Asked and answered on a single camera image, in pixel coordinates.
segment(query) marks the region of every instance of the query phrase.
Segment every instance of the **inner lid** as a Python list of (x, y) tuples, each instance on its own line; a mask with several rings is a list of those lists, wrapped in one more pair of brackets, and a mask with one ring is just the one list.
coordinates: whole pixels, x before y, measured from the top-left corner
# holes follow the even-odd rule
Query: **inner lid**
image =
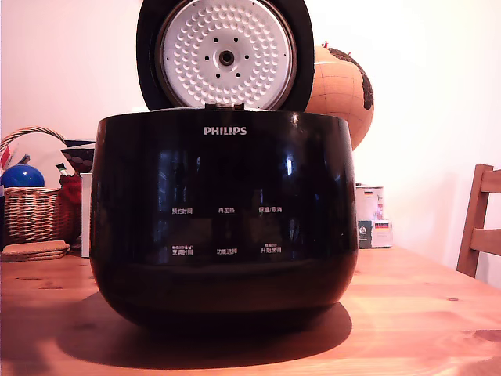
[(295, 51), (289, 25), (266, 1), (186, 0), (165, 20), (155, 61), (179, 106), (274, 109), (294, 83)]

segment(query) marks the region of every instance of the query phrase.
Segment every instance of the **blue ball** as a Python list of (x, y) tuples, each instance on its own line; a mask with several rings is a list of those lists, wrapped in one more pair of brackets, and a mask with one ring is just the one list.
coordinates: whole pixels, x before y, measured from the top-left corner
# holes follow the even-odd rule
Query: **blue ball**
[(27, 164), (12, 166), (2, 175), (1, 184), (5, 188), (12, 186), (45, 186), (44, 176), (35, 167)]

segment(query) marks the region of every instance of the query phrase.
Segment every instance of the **wooden chair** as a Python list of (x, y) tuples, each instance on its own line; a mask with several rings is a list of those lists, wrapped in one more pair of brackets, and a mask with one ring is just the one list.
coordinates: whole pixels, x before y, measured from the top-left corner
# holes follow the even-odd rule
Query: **wooden chair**
[(488, 196), (501, 193), (501, 170), (477, 164), (471, 187), (467, 219), (464, 224), (463, 241), (457, 271), (475, 278), (480, 252), (501, 255), (501, 230), (484, 230)]

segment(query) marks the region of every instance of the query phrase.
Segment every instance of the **glossy black surface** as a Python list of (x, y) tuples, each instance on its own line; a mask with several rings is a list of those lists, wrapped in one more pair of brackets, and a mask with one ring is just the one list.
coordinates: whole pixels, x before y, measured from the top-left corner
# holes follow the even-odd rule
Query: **glossy black surface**
[(137, 324), (304, 324), (341, 297), (357, 247), (343, 120), (180, 109), (99, 124), (92, 269)]

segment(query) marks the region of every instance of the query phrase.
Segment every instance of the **basket handle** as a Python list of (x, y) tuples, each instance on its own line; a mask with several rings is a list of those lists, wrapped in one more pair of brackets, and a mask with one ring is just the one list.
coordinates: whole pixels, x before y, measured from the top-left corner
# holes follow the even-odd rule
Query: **basket handle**
[(23, 135), (27, 135), (29, 133), (45, 133), (47, 135), (51, 135), (62, 141), (66, 145), (66, 141), (64, 140), (64, 137), (62, 137), (58, 132), (53, 131), (48, 128), (43, 128), (43, 127), (29, 127), (29, 128), (22, 128), (18, 129), (15, 132), (12, 132), (10, 135), (6, 136), (2, 142), (0, 143), (0, 155), (4, 152), (4, 150), (7, 148), (7, 146), (14, 140), (17, 139), (18, 137), (21, 137)]

